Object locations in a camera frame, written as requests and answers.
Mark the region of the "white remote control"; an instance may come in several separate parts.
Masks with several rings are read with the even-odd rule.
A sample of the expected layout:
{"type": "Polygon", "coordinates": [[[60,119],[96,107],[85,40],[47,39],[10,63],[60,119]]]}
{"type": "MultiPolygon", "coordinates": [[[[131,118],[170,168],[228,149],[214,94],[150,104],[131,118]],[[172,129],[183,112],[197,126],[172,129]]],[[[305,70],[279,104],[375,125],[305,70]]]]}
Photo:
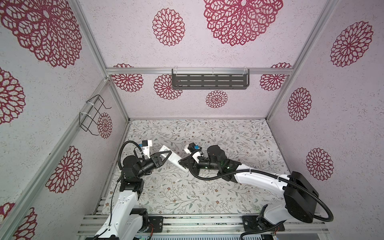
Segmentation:
{"type": "Polygon", "coordinates": [[[173,152],[171,149],[169,149],[167,146],[163,145],[159,150],[159,152],[166,152],[166,151],[171,152],[170,156],[167,158],[168,162],[171,162],[173,165],[175,165],[177,168],[179,168],[180,170],[182,170],[185,173],[187,173],[189,171],[186,167],[183,167],[182,165],[179,164],[179,161],[182,158],[178,154],[173,152]]]}

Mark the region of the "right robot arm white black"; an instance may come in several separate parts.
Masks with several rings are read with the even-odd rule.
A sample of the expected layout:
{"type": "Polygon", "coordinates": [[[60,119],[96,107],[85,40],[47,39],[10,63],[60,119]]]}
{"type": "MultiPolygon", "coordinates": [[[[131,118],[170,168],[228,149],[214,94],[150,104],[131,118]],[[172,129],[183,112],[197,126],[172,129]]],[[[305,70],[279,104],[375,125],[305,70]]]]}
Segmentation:
{"type": "Polygon", "coordinates": [[[201,170],[216,170],[217,176],[227,182],[258,187],[282,198],[278,204],[263,206],[258,216],[261,225],[272,226],[292,218],[304,223],[313,222],[317,201],[311,195],[318,193],[302,174],[277,175],[253,169],[229,159],[217,145],[207,149],[207,156],[195,144],[190,144],[185,151],[188,157],[178,163],[196,178],[201,170]]]}

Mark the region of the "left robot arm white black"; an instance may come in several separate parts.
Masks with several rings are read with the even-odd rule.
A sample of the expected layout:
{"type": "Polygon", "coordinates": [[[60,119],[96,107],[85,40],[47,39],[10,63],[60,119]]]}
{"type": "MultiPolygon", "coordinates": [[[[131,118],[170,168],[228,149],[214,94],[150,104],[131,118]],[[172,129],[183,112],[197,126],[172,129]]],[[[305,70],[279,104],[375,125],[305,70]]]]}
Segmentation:
{"type": "Polygon", "coordinates": [[[152,236],[158,231],[150,222],[147,209],[135,205],[144,189],[142,177],[162,167],[171,155],[168,150],[154,153],[147,160],[134,155],[123,160],[117,202],[92,240],[135,240],[138,233],[148,232],[152,236]]]}

